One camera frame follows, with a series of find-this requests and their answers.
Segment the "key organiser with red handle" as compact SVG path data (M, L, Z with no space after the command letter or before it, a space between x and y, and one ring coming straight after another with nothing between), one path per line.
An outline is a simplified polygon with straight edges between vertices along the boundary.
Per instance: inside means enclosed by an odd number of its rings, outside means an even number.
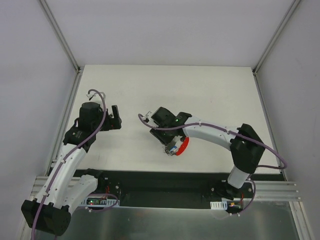
M169 144L167 144L164 147L164 152L168 156L179 156L186 150L186 148L188 147L189 141L190 141L189 137L176 136L176 137L173 138L173 140ZM169 155L169 150L172 147L177 147L178 148L178 151L176 152L176 155Z

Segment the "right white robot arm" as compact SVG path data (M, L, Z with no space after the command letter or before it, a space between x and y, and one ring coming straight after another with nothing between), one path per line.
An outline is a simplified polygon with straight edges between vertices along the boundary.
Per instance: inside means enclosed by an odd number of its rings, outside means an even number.
M187 148L190 138L197 138L219 145L231 152L233 168L226 182L214 186L216 194L233 200L243 191L243 185L252 175L265 151L257 133L248 124L235 128L237 135L228 132L227 127L213 127L207 121L186 112L174 115L168 109L159 107L148 112L145 122L152 127L150 133L164 146L169 156L179 156Z

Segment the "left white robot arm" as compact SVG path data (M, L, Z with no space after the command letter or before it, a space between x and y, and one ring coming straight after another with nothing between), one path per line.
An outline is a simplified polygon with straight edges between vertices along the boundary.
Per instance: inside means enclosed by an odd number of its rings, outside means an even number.
M62 236L72 214L89 195L100 196L102 201L111 197L116 203L119 202L119 191L111 191L107 176L101 170L88 168L80 180L69 188L97 133L121 129L122 120L117 105L112 105L111 109L112 114L109 114L108 109L93 101L81 105L79 117L65 133L59 157L45 184L33 200L25 200L21 206L25 221L31 228L32 239L36 231Z

